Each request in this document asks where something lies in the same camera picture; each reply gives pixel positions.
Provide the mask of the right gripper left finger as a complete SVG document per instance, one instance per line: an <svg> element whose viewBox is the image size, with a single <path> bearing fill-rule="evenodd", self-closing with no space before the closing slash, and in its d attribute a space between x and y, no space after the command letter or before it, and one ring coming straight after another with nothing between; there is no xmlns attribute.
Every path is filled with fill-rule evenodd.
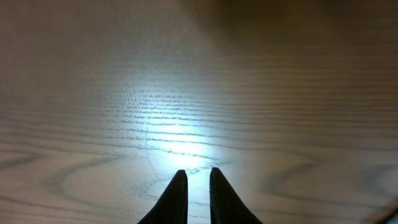
<svg viewBox="0 0 398 224"><path fill-rule="evenodd" d="M187 224L188 179L178 170L152 209L138 224Z"/></svg>

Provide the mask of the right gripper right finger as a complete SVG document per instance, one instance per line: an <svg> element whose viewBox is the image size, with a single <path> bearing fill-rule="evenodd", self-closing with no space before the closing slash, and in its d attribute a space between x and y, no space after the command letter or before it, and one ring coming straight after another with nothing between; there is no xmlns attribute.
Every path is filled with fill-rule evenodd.
<svg viewBox="0 0 398 224"><path fill-rule="evenodd" d="M210 219L211 224L262 224L217 167L210 172Z"/></svg>

